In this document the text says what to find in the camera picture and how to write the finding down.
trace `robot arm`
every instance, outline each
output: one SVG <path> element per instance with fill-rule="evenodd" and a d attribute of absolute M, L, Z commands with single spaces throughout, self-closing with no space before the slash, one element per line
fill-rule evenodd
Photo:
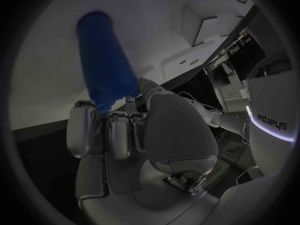
<path fill-rule="evenodd" d="M 239 134 L 243 138 L 243 142 L 249 145 L 249 120 L 231 115 L 227 115 L 222 111 L 211 109 L 208 110 L 204 106 L 192 99 L 184 97 L 203 117 L 207 125 L 218 128 L 221 127 L 235 134 Z"/>

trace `blue object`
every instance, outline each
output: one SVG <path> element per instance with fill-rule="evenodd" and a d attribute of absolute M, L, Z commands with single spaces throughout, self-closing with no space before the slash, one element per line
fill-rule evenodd
<path fill-rule="evenodd" d="M 136 95 L 137 78 L 108 16 L 88 13 L 80 19 L 77 34 L 85 84 L 100 113 L 108 112 L 116 100 Z"/>

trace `blue cylinder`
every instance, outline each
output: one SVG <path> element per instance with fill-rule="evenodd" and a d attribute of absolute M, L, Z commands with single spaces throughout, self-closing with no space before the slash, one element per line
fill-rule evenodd
<path fill-rule="evenodd" d="M 103 114 L 116 100 L 136 93 L 137 79 L 105 13 L 82 17 L 77 34 L 85 84 Z"/>

